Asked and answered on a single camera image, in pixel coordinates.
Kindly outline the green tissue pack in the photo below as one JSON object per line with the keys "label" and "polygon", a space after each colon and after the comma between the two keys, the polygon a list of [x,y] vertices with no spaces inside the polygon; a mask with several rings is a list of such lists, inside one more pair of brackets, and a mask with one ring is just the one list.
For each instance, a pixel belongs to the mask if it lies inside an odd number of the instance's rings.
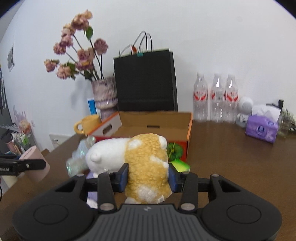
{"label": "green tissue pack", "polygon": [[180,173],[182,173],[182,172],[189,172],[190,171],[190,165],[187,164],[187,163],[185,163],[185,162],[183,162],[180,159],[176,159],[176,160],[171,161],[171,164]]}

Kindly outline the iridescent plastic wrap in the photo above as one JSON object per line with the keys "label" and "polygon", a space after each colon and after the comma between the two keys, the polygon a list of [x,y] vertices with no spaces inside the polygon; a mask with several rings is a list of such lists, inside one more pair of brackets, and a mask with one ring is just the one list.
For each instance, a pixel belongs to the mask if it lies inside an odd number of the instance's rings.
{"label": "iridescent plastic wrap", "polygon": [[95,143],[96,138],[94,136],[88,136],[79,142],[77,150],[75,150],[71,158],[66,161],[66,169],[69,177],[83,173],[88,169],[86,154]]}

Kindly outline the white and yellow plush toy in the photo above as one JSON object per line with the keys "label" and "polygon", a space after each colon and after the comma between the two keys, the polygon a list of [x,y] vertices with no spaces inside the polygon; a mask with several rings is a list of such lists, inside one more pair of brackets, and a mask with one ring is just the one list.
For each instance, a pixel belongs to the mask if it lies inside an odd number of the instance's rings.
{"label": "white and yellow plush toy", "polygon": [[94,144],[85,159],[97,175],[115,173],[128,164],[126,204],[159,204],[171,196],[167,140],[155,133],[111,138]]}

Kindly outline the pink cylindrical container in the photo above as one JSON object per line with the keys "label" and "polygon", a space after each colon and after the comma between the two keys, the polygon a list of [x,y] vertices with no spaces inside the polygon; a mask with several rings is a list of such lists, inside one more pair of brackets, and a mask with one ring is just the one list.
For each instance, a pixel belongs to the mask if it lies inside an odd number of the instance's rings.
{"label": "pink cylindrical container", "polygon": [[26,150],[19,160],[25,161],[25,175],[35,183],[42,181],[49,173],[50,165],[37,146],[32,146]]}

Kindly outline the orange cardboard box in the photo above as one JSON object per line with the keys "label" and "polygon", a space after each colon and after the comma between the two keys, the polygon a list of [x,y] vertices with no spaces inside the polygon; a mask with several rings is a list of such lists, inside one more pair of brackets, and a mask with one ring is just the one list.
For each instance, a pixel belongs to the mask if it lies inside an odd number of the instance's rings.
{"label": "orange cardboard box", "polygon": [[90,134],[97,141],[108,138],[131,138],[143,133],[155,133],[168,142],[170,161],[187,161],[193,114],[177,111],[119,111],[104,120]]}

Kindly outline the yellow ceramic mug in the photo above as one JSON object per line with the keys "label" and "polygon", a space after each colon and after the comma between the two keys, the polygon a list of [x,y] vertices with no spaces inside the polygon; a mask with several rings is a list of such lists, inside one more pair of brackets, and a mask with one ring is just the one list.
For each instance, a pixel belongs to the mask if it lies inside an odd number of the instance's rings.
{"label": "yellow ceramic mug", "polygon": [[98,114],[88,115],[73,126],[74,132],[81,135],[89,135],[101,124],[101,118]]}

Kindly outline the blue and white box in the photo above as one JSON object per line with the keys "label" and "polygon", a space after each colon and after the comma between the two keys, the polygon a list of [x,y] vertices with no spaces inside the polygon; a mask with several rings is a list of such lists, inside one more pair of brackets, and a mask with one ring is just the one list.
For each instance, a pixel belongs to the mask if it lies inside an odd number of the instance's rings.
{"label": "blue and white box", "polygon": [[97,114],[95,100],[93,98],[88,98],[87,103],[88,103],[88,106],[89,106],[90,114]]}

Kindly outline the left clear water bottle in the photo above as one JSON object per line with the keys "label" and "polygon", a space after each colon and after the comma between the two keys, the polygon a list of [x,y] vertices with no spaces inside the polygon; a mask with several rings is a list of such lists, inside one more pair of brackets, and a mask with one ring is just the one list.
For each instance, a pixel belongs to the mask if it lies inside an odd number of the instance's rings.
{"label": "left clear water bottle", "polygon": [[208,84],[204,75],[197,73],[193,92],[194,120],[205,122],[208,118]]}

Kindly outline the clear water bottle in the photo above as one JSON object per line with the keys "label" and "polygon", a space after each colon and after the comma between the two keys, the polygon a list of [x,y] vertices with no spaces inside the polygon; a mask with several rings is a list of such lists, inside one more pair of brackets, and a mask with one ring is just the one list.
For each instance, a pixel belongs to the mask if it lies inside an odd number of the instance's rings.
{"label": "clear water bottle", "polygon": [[225,106],[224,106],[224,121],[235,123],[237,116],[237,103],[238,103],[238,85],[235,81],[234,75],[228,75],[225,93]]}
{"label": "clear water bottle", "polygon": [[204,75],[197,73],[193,92],[194,120],[205,122],[208,118],[208,84]]}
{"label": "clear water bottle", "polygon": [[211,121],[216,123],[222,123],[223,119],[223,107],[224,107],[224,86],[221,82],[221,75],[215,73],[213,84],[210,89],[210,101],[211,101]]}

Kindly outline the middle clear water bottle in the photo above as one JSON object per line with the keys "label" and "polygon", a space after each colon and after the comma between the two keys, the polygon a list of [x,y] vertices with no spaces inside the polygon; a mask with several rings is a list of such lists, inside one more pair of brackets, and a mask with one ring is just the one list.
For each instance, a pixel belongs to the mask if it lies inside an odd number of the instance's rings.
{"label": "middle clear water bottle", "polygon": [[213,84],[210,89],[210,101],[211,101],[211,121],[216,123],[222,123],[223,119],[223,107],[224,107],[224,86],[221,82],[221,75],[215,73]]}

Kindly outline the purple tissue pack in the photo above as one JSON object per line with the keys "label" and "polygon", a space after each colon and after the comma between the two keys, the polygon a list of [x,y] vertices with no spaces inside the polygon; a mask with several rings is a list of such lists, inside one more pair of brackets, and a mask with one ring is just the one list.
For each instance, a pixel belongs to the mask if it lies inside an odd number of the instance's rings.
{"label": "purple tissue pack", "polygon": [[245,134],[273,144],[278,133],[278,123],[265,116],[251,115],[247,120]]}

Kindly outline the purple ceramic vase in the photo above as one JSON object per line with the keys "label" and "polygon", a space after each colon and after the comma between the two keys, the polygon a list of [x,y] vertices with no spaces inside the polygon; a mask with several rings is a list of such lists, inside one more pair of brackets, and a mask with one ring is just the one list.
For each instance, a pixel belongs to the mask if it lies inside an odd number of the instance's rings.
{"label": "purple ceramic vase", "polygon": [[95,106],[100,112],[102,121],[106,120],[113,113],[118,111],[118,98],[115,77],[92,82]]}

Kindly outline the small white robot figure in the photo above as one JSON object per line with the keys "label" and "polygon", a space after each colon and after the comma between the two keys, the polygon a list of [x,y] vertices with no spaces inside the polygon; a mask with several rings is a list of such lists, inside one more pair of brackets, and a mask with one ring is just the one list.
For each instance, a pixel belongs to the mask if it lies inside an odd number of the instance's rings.
{"label": "small white robot figure", "polygon": [[249,97],[241,97],[238,102],[238,114],[236,116],[236,124],[241,128],[246,128],[247,120],[252,114],[254,102]]}

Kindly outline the right clear water bottle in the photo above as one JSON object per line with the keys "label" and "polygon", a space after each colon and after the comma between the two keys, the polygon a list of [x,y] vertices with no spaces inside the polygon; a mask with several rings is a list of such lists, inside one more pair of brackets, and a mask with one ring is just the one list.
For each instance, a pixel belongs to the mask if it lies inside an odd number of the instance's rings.
{"label": "right clear water bottle", "polygon": [[225,106],[224,106],[224,121],[235,123],[237,116],[237,103],[238,103],[238,85],[235,81],[234,75],[228,75],[225,93]]}

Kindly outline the dried pink rose bouquet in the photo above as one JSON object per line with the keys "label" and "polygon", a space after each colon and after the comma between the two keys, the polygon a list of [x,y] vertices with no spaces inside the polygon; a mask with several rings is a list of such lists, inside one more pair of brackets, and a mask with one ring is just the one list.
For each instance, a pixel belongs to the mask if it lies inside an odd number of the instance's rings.
{"label": "dried pink rose bouquet", "polygon": [[44,66],[48,73],[55,71],[60,79],[74,80],[78,75],[90,82],[105,79],[102,56],[109,46],[102,38],[92,40],[94,31],[89,23],[92,18],[92,12],[87,9],[63,26],[61,39],[54,44],[53,52],[57,56],[67,56],[68,61],[46,59]]}

